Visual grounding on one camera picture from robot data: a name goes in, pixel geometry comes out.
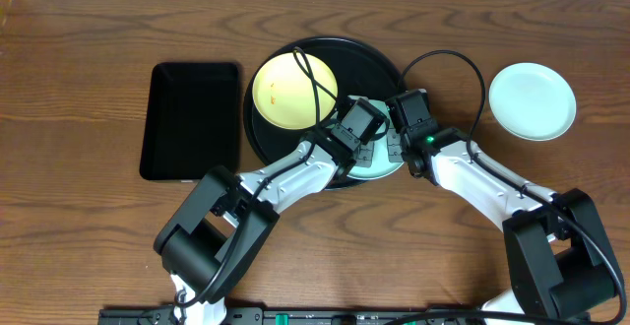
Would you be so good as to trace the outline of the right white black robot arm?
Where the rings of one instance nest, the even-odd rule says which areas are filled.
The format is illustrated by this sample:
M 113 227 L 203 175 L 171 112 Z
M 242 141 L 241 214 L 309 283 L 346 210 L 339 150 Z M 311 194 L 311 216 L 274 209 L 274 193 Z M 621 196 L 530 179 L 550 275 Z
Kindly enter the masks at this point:
M 557 193 L 486 155 L 472 137 L 424 120 L 396 127 L 414 177 L 424 177 L 477 208 L 502 232 L 511 286 L 478 310 L 441 318 L 483 324 L 584 324 L 613 298 L 628 310 L 623 275 L 593 199 L 580 189 Z

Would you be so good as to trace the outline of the yellow plate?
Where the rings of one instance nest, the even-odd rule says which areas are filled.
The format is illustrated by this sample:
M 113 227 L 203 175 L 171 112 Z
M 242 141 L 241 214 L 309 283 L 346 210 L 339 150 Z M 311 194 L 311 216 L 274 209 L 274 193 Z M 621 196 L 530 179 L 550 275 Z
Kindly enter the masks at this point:
M 270 123 L 287 130 L 301 130 L 316 123 L 315 97 L 310 78 L 299 68 L 306 68 L 303 57 L 284 53 L 267 61 L 255 75 L 252 97 L 257 110 Z M 319 58 L 307 54 L 318 88 L 320 119 L 329 115 L 339 95 L 332 70 Z

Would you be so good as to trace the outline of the light blue plate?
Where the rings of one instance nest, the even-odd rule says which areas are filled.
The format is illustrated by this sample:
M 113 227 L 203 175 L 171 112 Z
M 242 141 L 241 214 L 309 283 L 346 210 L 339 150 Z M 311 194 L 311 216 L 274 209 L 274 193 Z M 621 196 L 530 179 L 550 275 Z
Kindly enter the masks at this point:
M 536 63 L 517 63 L 501 70 L 491 82 L 488 100 L 505 130 L 530 141 L 560 137 L 577 115 L 577 101 L 567 81 Z
M 377 132 L 378 139 L 373 140 L 375 145 L 374 161 L 378 167 L 378 173 L 375 177 L 349 177 L 358 180 L 374 180 L 385 177 L 398 170 L 404 161 L 400 155 L 401 147 L 399 136 L 391 122 L 388 108 L 384 101 L 370 99 L 369 102 L 381 110 L 388 121 L 380 127 Z

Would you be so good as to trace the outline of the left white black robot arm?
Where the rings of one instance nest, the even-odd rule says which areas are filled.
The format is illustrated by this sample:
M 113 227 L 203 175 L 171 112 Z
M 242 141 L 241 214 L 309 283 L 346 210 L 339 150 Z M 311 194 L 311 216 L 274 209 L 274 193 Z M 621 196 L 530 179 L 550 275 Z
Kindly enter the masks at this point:
M 284 158 L 252 172 L 210 169 L 157 234 L 154 250 L 175 283 L 179 324 L 220 324 L 225 297 L 247 272 L 281 212 L 348 173 L 362 145 L 315 130 Z

